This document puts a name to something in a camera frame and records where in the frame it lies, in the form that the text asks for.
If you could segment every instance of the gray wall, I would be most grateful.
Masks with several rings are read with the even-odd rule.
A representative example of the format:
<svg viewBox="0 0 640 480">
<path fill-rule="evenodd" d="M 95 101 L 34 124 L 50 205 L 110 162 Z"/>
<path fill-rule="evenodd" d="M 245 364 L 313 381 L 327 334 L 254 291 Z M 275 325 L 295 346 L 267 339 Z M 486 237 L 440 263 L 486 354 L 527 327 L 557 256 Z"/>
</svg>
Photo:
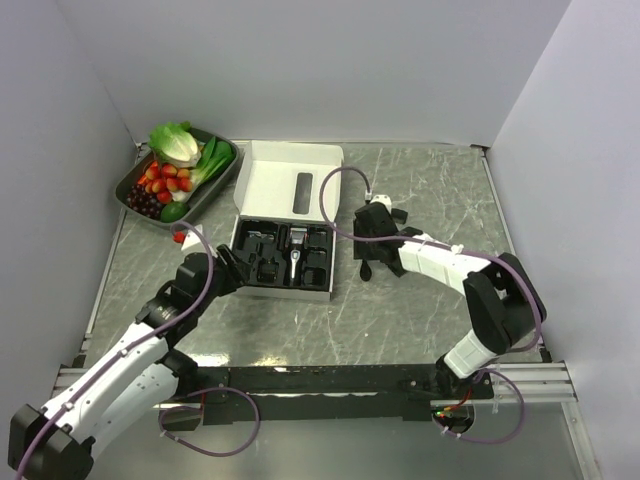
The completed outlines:
<svg viewBox="0 0 640 480">
<path fill-rule="evenodd" d="M 136 140 L 493 143 L 569 0 L 58 0 Z"/>
<path fill-rule="evenodd" d="M 133 145 L 51 0 L 0 3 L 0 478 L 8 423 L 78 351 Z"/>
<path fill-rule="evenodd" d="M 489 151 L 604 476 L 638 478 L 640 4 L 574 0 Z"/>
</svg>

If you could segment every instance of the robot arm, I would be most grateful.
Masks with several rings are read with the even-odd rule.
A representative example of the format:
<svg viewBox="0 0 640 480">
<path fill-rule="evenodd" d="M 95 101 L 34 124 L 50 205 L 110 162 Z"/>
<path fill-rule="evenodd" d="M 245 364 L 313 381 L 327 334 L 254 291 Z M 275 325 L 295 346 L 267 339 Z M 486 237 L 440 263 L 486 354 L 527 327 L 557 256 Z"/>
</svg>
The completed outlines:
<svg viewBox="0 0 640 480">
<path fill-rule="evenodd" d="M 58 418 L 34 454 L 25 472 L 29 480 L 82 480 L 104 448 L 154 405 L 195 388 L 197 364 L 174 346 L 191 332 L 198 318 L 216 298 L 244 284 L 243 266 L 226 246 L 216 252 L 213 281 L 200 306 L 159 336 L 126 351 L 76 402 L 70 398 L 115 355 L 135 340 L 170 322 L 191 306 L 202 292 L 207 256 L 189 238 L 185 257 L 174 280 L 148 301 L 118 343 L 77 382 L 36 410 L 24 405 L 12 418 L 9 465 L 17 469 L 27 448 L 44 424 L 61 408 Z"/>
<path fill-rule="evenodd" d="M 396 219 L 406 219 L 406 212 L 392 208 L 386 195 L 356 211 L 354 232 L 364 237 L 410 236 L 421 242 L 439 243 L 414 228 L 398 230 Z M 496 357 L 505 354 L 535 327 L 532 306 L 515 280 L 489 260 L 459 255 L 461 246 L 442 249 L 403 240 L 380 243 L 356 243 L 354 256 L 363 261 L 360 276 L 371 278 L 369 260 L 386 264 L 397 276 L 407 272 L 426 275 L 453 288 L 467 299 L 472 328 L 447 354 L 437 362 L 445 383 L 464 380 Z M 519 260 L 509 253 L 499 258 L 522 277 L 531 291 L 542 320 L 546 310 Z"/>
</svg>

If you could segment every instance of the black foam insert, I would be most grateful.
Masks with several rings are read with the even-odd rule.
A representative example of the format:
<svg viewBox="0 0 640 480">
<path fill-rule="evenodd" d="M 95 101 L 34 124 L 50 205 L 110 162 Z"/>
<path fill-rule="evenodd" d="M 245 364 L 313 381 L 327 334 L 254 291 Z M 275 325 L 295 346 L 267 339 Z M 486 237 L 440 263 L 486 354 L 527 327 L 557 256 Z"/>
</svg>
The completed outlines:
<svg viewBox="0 0 640 480">
<path fill-rule="evenodd" d="M 295 282 L 289 275 L 292 227 L 307 229 Z M 251 266 L 250 286 L 329 291 L 333 231 L 326 225 L 240 219 L 232 251 Z"/>
</svg>

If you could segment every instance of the table surface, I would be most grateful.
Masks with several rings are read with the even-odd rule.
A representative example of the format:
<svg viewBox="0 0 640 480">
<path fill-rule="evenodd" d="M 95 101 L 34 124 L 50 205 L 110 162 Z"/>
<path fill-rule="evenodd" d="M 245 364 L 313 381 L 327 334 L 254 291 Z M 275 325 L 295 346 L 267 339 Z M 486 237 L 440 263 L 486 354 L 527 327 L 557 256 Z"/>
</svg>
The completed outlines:
<svg viewBox="0 0 640 480">
<path fill-rule="evenodd" d="M 374 192 L 408 210 L 407 225 L 447 243 L 487 253 L 509 251 L 481 150 L 445 145 L 341 144 L 345 165 L 363 169 Z M 213 245 L 228 243 L 237 214 L 235 183 L 201 218 Z M 363 204 L 356 174 L 342 179 L 338 225 L 351 229 Z M 124 333 L 182 255 L 170 235 L 125 217 L 87 352 L 86 366 Z M 176 348 L 203 366 L 433 363 L 470 328 L 463 297 L 421 275 L 395 277 L 372 265 L 362 282 L 352 243 L 339 238 L 329 303 L 229 295 L 216 299 Z M 537 352 L 506 361 L 539 362 Z"/>
</svg>

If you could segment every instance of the vegetable tray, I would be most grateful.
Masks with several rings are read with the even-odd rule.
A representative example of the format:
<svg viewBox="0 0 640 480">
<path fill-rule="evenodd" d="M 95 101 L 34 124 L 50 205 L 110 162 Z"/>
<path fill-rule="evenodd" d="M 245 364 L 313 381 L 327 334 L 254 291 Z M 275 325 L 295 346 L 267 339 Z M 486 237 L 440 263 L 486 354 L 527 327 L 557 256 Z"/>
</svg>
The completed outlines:
<svg viewBox="0 0 640 480">
<path fill-rule="evenodd" d="M 189 130 L 189 133 L 191 133 L 191 135 L 193 135 L 193 137 L 197 141 L 202 143 L 207 143 L 209 140 L 211 140 L 211 138 L 214 137 L 214 134 L 198 130 L 197 128 L 191 128 Z M 234 159 L 220 174 L 217 174 L 207 182 L 200 185 L 200 187 L 194 192 L 189 200 L 187 200 L 186 204 L 189 207 L 189 211 L 185 213 L 184 216 L 180 219 L 185 222 L 196 222 L 198 217 L 202 215 L 209 204 L 220 194 L 229 180 L 234 178 L 240 168 L 240 164 L 242 163 L 242 152 L 240 151 L 238 146 L 224 137 L 221 137 L 219 135 L 215 136 L 220 140 L 224 140 L 231 146 L 235 154 Z M 141 161 L 134 165 L 134 167 L 129 170 L 125 177 L 120 181 L 115 190 L 115 197 L 130 215 L 133 215 L 136 218 L 139 218 L 157 227 L 168 230 L 175 222 L 164 223 L 160 220 L 153 220 L 134 211 L 127 205 L 127 195 L 129 194 L 131 187 L 133 185 L 136 185 L 138 179 L 142 175 L 144 175 L 144 172 L 147 170 L 147 168 L 149 168 L 154 160 L 155 155 L 153 151 L 150 150 L 149 153 Z"/>
</svg>

